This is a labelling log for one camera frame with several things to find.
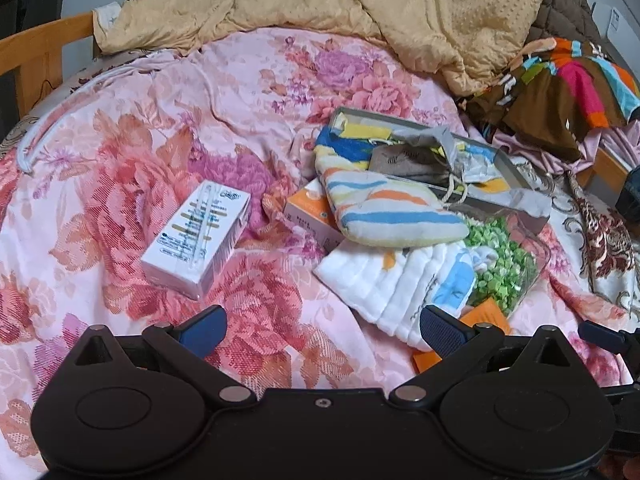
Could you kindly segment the orange plastic curled holder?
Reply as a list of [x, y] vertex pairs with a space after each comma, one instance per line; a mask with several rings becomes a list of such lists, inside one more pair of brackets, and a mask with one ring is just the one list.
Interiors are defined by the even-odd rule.
[[491, 298], [472, 308], [462, 318], [453, 318], [439, 307], [426, 306], [420, 314], [419, 328], [422, 340], [430, 351], [416, 353], [414, 364], [419, 373], [425, 372], [445, 356], [450, 356], [475, 336], [475, 325], [493, 325], [510, 334], [511, 327]]

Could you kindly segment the white muslin cloth blue print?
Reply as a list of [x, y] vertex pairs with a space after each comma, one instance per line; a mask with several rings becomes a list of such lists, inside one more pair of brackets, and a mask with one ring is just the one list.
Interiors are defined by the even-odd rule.
[[426, 351], [419, 326], [422, 308], [432, 304], [458, 318], [476, 274], [492, 269], [497, 259], [495, 249], [462, 242], [382, 249], [343, 240], [314, 274], [366, 322]]

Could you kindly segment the striped terry towel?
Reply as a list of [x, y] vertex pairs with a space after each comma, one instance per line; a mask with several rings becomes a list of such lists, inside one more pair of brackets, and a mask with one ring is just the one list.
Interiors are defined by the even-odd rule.
[[427, 185], [367, 169], [363, 148], [363, 141], [340, 138], [328, 126], [314, 146], [317, 177], [345, 238], [371, 247], [416, 248], [469, 235], [465, 222]]

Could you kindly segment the grey box with cartoon lining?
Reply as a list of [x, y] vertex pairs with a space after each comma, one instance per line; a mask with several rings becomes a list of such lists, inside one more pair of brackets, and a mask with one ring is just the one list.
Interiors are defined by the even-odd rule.
[[424, 183], [444, 202], [491, 214], [515, 211], [534, 233], [550, 218], [550, 198], [535, 191], [506, 154], [446, 126], [341, 106], [318, 142], [360, 169]]

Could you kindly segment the grey linen drawstring pouch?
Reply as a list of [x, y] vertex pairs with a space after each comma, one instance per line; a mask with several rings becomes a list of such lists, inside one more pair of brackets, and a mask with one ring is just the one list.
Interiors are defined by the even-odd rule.
[[380, 145], [372, 151], [369, 170], [446, 188], [442, 201], [447, 203], [459, 193], [458, 203], [469, 195], [468, 186], [450, 165], [441, 151], [434, 148], [415, 148], [409, 144]]

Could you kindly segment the grey face mask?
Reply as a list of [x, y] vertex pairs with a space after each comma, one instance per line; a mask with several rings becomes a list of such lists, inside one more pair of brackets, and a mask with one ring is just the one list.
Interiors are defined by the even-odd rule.
[[393, 138], [398, 144], [441, 151], [464, 183], [484, 184], [501, 178], [495, 165], [495, 155], [491, 151], [473, 148], [465, 141], [457, 141], [447, 127], [399, 129], [394, 132]]

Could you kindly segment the small white medicine box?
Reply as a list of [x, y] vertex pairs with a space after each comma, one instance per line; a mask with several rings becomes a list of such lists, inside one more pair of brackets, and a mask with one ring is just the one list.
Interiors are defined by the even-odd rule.
[[249, 214], [250, 194], [203, 181], [146, 248], [141, 258], [145, 278], [192, 300], [203, 299]]

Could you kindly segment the white baroque patterned cover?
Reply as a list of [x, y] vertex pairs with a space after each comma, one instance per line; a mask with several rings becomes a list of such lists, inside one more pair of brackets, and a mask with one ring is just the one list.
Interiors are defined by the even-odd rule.
[[539, 238], [551, 257], [509, 322], [515, 333], [556, 325], [565, 333], [585, 320], [612, 330], [639, 327], [639, 244], [622, 218], [585, 191], [574, 174], [552, 176], [519, 157], [516, 168], [551, 200]]

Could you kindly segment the clear bag of green pieces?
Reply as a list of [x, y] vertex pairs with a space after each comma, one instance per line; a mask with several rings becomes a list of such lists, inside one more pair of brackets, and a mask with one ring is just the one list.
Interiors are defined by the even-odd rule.
[[468, 305], [477, 307], [492, 299], [508, 318], [546, 268], [550, 249], [526, 229], [516, 212], [500, 209], [488, 214], [465, 204], [449, 210], [468, 226], [463, 241], [475, 257], [475, 285]]

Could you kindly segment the blue denim jeans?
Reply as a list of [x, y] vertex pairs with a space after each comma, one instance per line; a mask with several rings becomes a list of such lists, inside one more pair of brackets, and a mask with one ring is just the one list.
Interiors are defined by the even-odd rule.
[[640, 167], [629, 174], [616, 200], [617, 212], [630, 224], [638, 226], [640, 222]]

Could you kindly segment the pink floral bed cover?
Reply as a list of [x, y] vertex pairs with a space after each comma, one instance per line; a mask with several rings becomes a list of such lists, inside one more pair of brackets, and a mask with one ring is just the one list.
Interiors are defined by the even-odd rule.
[[[552, 381], [522, 382], [496, 429], [477, 388], [522, 344], [487, 333], [412, 382], [410, 349], [314, 275], [322, 252], [288, 196], [340, 105], [463, 130], [448, 92], [357, 39], [266, 28], [140, 58], [55, 107], [32, 171], [1, 162], [1, 474], [6, 479], [498, 479], [547, 445], [583, 472], [623, 361], [578, 338], [586, 300], [552, 265], [524, 309], [562, 332]], [[201, 304], [149, 283], [145, 248], [203, 179], [250, 194], [250, 218], [206, 304], [226, 311], [204, 358], [169, 333]]]

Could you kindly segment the orange white medicine box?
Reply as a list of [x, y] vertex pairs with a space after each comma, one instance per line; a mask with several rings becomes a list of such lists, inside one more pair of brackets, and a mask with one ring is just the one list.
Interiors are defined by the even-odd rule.
[[284, 215], [311, 232], [327, 254], [344, 240], [335, 223], [324, 187], [318, 179], [310, 181], [288, 198]]

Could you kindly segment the pale pink cloth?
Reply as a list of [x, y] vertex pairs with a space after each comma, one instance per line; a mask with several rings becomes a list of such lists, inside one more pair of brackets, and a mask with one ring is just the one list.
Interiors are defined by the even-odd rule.
[[639, 122], [617, 128], [595, 128], [582, 141], [573, 140], [570, 146], [521, 141], [497, 131], [492, 145], [510, 156], [521, 156], [548, 174], [573, 174], [584, 171], [596, 162], [597, 152], [603, 148], [614, 155], [623, 166], [634, 169], [639, 165]]

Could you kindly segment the colourful patchwork brown blanket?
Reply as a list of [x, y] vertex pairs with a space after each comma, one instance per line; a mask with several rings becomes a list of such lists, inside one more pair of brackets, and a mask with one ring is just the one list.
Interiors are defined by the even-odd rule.
[[463, 107], [487, 141], [501, 131], [521, 141], [570, 146], [595, 128], [637, 119], [639, 86], [600, 47], [551, 37], [526, 44]]

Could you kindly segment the yellow dotted quilt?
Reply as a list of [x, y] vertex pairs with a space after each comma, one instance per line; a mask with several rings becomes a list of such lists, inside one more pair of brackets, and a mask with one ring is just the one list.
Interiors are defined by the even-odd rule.
[[191, 51], [232, 32], [278, 26], [358, 36], [405, 68], [439, 74], [456, 96], [488, 85], [521, 50], [542, 0], [128, 0], [95, 18], [105, 53]]

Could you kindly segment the brown quilted jacket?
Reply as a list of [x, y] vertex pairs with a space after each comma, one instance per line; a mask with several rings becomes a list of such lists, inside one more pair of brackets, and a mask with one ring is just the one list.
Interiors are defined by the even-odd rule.
[[526, 41], [549, 37], [591, 42], [605, 55], [610, 54], [587, 0], [542, 0]]

